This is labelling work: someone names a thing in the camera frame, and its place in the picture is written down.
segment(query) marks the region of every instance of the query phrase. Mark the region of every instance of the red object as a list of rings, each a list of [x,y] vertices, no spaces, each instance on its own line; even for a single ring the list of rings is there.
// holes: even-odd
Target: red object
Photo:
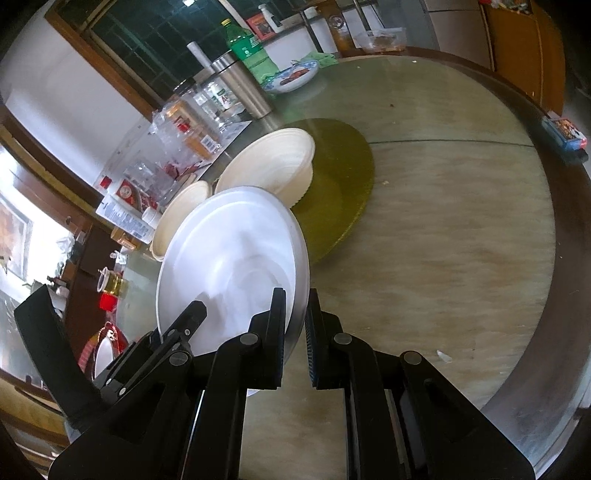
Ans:
[[[117,306],[117,297],[103,292],[99,300],[99,308],[106,312],[112,312]]]
[[[259,38],[259,40],[267,40],[268,38],[273,38],[275,35],[277,35],[275,32],[273,32],[269,22],[265,19],[265,16],[262,13],[256,14],[254,17],[250,17],[246,23]]]
[[[109,185],[111,185],[111,183],[113,183],[113,180],[111,180],[109,177],[103,177],[103,179],[100,181],[100,186],[101,188],[104,188],[106,190],[107,188],[109,188]]]
[[[86,342],[85,347],[80,354],[80,358],[78,359],[78,366],[80,370],[86,372],[86,365],[88,364],[88,360],[90,360],[91,355],[95,353],[96,344],[99,341],[99,334],[95,333],[88,342]]]
[[[97,341],[97,345],[103,341],[103,338],[109,337],[111,340],[111,344],[113,346],[114,356],[118,356],[123,353],[129,344],[123,332],[119,330],[114,324],[111,322],[105,322],[105,326],[101,328],[99,331],[99,339]]]

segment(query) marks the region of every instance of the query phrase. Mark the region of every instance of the food container lid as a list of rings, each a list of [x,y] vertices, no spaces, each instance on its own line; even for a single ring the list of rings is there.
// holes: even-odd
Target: food container lid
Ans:
[[[179,83],[173,90],[174,93],[176,93],[177,95],[181,96],[185,93],[187,93],[191,87],[193,87],[197,82],[195,81],[195,79],[193,77],[189,77],[186,80],[183,80],[181,83]]]
[[[232,50],[228,50],[224,55],[212,62],[213,71],[216,73],[221,73],[230,65],[234,65],[237,61],[238,57],[236,57],[236,54]]]
[[[193,79],[195,80],[195,83],[197,83],[198,85],[202,85],[207,79],[210,79],[215,74],[216,72],[214,72],[213,68],[210,65],[209,67],[204,68],[200,72],[193,75]]]
[[[160,212],[152,207],[146,208],[142,214],[142,220],[154,229],[158,228],[158,223],[161,218],[162,215]]]

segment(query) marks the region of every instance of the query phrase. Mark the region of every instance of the white wall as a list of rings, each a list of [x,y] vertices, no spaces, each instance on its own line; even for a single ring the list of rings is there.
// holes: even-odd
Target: white wall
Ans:
[[[43,18],[50,3],[0,62],[0,92],[46,149],[92,184],[141,115]]]
[[[375,10],[370,5],[362,8],[371,28],[383,28],[382,22],[380,22]],[[347,21],[352,37],[355,37],[355,35],[358,35],[364,30],[359,14],[355,9],[347,10],[345,12],[345,20]],[[313,21],[311,25],[312,30],[314,30],[314,33],[320,42],[322,50],[324,50],[325,53],[336,52],[337,48],[330,35],[329,26],[326,24],[326,21],[324,19],[316,20]],[[316,48],[314,47],[306,28],[301,26],[289,33],[289,35],[270,41],[265,45],[265,50],[271,57],[271,60],[283,70],[291,65],[292,60],[299,60],[308,55],[311,51],[315,51]]]

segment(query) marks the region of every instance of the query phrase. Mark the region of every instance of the marble table surface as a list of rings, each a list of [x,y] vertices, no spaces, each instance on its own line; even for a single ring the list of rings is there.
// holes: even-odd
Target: marble table surface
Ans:
[[[346,332],[395,355],[420,351],[485,405],[535,331],[554,266],[550,192],[523,126],[478,82],[412,57],[323,69],[276,104],[212,166],[209,180],[283,124],[334,118],[355,127],[374,155],[374,189],[349,237],[312,268],[311,286]],[[155,292],[157,270],[144,268],[151,281],[129,290],[126,322],[135,306],[145,310],[139,303]],[[133,275],[130,264],[126,277]],[[144,312],[134,332],[154,321]],[[282,387],[246,402],[241,478],[344,477],[342,393],[312,390],[302,336]]]

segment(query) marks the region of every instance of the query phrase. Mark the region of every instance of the plastic bottle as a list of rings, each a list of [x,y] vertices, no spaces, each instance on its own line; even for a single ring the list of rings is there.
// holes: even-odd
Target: plastic bottle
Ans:
[[[259,5],[259,10],[262,12],[262,16],[265,17],[265,20],[269,24],[269,26],[273,29],[273,32],[279,33],[285,30],[285,27],[282,23],[277,19],[275,15],[269,12],[267,4]]]
[[[228,47],[242,60],[257,82],[263,83],[279,72],[277,65],[269,58],[259,39],[250,30],[234,25],[229,18],[225,19],[222,25],[226,27]]]
[[[209,128],[194,109],[178,97],[164,106],[163,113],[181,132],[185,145],[202,158],[211,160],[220,147],[218,132]]]
[[[136,211],[124,207],[111,195],[103,198],[96,213],[145,244],[154,238],[154,229],[138,217]]]
[[[209,69],[212,61],[209,60],[208,56],[201,49],[197,42],[192,41],[187,45],[187,48],[195,56],[197,61],[203,66],[205,70]],[[203,90],[215,104],[219,105],[222,112],[226,114],[228,118],[233,117],[244,111],[244,106],[238,101],[236,95],[224,84],[220,79],[200,79],[197,77],[201,74],[199,72],[193,78],[199,85],[203,85]]]

